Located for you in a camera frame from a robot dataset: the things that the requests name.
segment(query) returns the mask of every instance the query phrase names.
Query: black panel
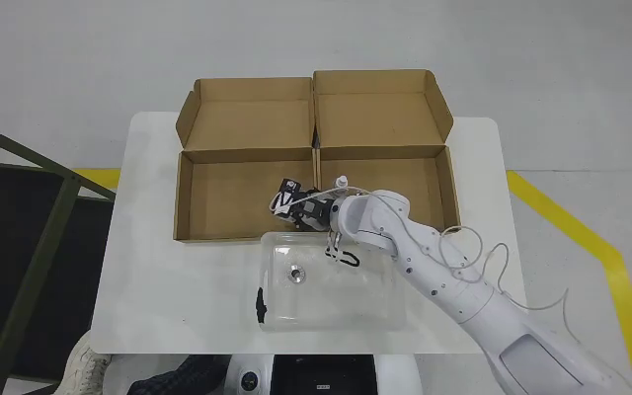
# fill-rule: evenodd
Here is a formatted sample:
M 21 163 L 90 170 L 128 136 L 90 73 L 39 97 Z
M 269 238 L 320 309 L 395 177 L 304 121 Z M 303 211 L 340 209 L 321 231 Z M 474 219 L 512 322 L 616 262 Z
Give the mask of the black panel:
M 373 355 L 275 355 L 271 395 L 377 395 Z
M 61 182 L 47 172 L 0 168 L 2 324 Z M 75 202 L 12 374 L 61 379 L 70 351 L 90 327 L 113 208 L 106 200 Z

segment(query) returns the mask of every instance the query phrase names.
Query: white shoe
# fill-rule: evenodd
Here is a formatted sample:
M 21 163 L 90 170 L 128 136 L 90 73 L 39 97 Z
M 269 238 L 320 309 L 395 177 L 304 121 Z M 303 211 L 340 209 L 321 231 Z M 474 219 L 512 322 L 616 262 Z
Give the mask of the white shoe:
M 90 331 L 79 339 L 70 352 L 63 379 L 53 395 L 103 394 L 103 379 L 112 357 L 93 352 L 89 339 Z

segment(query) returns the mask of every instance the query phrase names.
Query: black metal frame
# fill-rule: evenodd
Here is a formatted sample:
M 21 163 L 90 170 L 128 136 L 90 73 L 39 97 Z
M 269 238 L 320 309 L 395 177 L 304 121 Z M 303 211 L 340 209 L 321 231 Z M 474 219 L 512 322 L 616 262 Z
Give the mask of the black metal frame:
M 46 281 L 48 270 L 63 236 L 72 207 L 79 195 L 79 190 L 84 187 L 112 201 L 115 200 L 116 194 L 2 134 L 0 134 L 0 148 L 64 179 L 48 215 L 44 230 L 39 237 L 35 252 L 31 257 L 27 272 L 22 279 L 20 290 L 2 328 L 2 335 L 0 335 L 0 393 L 2 393 L 11 373 L 16 354 L 22 344 L 24 332 L 38 303 L 41 289 Z M 52 393 L 56 386 L 43 388 L 37 393 Z

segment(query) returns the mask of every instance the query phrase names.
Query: black cloth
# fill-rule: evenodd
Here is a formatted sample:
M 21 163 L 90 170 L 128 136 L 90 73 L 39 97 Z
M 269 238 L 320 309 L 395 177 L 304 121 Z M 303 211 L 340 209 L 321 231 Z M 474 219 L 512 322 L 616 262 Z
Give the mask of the black cloth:
M 226 370 L 217 355 L 189 355 L 176 370 L 134 382 L 127 395 L 205 395 L 221 384 Z

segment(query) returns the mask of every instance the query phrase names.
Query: gray floor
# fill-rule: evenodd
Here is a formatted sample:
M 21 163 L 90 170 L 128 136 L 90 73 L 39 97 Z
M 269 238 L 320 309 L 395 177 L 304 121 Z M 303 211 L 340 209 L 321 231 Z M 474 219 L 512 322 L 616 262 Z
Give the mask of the gray floor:
M 456 115 L 497 121 L 508 169 L 632 272 L 631 20 L 627 0 L 6 0 L 0 132 L 71 167 L 119 167 L 132 115 L 178 110 L 200 77 L 424 67 Z M 630 376 L 600 262 L 512 203 L 529 302 L 572 284 L 571 325 Z M 564 333 L 559 311 L 535 315 Z M 147 363 L 134 374 L 163 366 Z M 479 355 L 419 363 L 427 393 L 499 392 Z

